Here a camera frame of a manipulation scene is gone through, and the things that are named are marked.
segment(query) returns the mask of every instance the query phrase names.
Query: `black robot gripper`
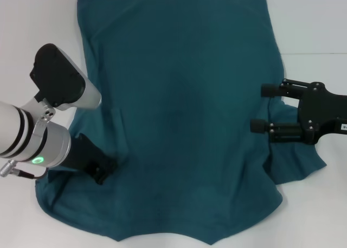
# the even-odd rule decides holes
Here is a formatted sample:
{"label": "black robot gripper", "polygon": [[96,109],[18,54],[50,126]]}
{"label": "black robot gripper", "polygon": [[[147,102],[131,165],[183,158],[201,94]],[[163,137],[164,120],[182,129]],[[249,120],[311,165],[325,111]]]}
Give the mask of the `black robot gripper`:
{"label": "black robot gripper", "polygon": [[284,79],[279,86],[263,84],[261,96],[299,100],[296,123],[250,121],[251,132],[268,132],[270,142],[316,144],[321,136],[329,133],[347,134],[347,96],[327,91],[322,82],[309,84]]}

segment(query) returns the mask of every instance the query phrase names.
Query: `white table surface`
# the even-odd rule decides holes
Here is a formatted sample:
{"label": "white table surface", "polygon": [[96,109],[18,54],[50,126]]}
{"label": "white table surface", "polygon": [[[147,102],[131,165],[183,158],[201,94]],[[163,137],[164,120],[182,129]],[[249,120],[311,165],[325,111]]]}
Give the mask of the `white table surface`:
{"label": "white table surface", "polygon": [[[347,94],[346,0],[267,1],[287,77],[322,81],[331,92]],[[29,72],[35,53],[49,42],[86,71],[76,0],[0,0],[1,101],[21,106],[37,92]],[[59,112],[55,122],[68,126],[73,113]],[[279,186],[284,202],[272,215],[214,247],[347,247],[346,143],[346,136],[324,136],[316,148],[328,166],[303,181]],[[77,230],[46,215],[37,204],[34,182],[26,179],[0,179],[0,197],[0,247],[208,247],[177,234],[150,234],[117,243]]]}

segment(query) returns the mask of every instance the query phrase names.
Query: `green indicator light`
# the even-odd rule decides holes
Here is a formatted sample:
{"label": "green indicator light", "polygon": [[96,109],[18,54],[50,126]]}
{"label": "green indicator light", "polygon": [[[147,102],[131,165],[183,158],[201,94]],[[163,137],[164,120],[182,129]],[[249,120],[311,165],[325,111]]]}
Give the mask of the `green indicator light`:
{"label": "green indicator light", "polygon": [[31,162],[33,164],[39,164],[39,163],[42,163],[43,161],[44,161],[43,157],[37,157],[37,158],[33,159]]}

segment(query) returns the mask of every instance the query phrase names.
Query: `teal t-shirt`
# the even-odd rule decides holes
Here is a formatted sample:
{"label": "teal t-shirt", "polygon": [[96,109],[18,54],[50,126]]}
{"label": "teal t-shirt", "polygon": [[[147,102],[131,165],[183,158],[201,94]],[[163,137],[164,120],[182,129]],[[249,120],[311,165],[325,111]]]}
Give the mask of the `teal t-shirt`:
{"label": "teal t-shirt", "polygon": [[60,170],[37,181],[57,220],[115,240],[170,232],[213,244],[272,213],[276,184],[325,166],[314,146],[250,132],[252,118],[297,118],[260,97],[284,77],[266,0],[78,0],[78,22],[103,102],[78,110],[70,132],[120,166],[102,186]]}

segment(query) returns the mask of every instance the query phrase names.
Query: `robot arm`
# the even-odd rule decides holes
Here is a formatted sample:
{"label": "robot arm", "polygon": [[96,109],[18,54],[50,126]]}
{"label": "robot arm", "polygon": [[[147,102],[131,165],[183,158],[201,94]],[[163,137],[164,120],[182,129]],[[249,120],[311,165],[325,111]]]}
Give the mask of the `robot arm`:
{"label": "robot arm", "polygon": [[327,91],[322,82],[308,84],[284,79],[279,86],[263,84],[261,96],[299,99],[297,123],[250,121],[251,132],[268,132],[271,142],[316,144],[329,133],[347,134],[347,96]]}
{"label": "robot arm", "polygon": [[63,51],[53,44],[40,48],[30,77],[39,93],[21,108],[0,102],[0,157],[9,162],[0,176],[37,178],[16,169],[18,162],[46,168],[82,170],[99,184],[113,173],[117,162],[104,155],[85,135],[71,138],[68,130],[51,122],[55,109],[96,109],[101,94]]}

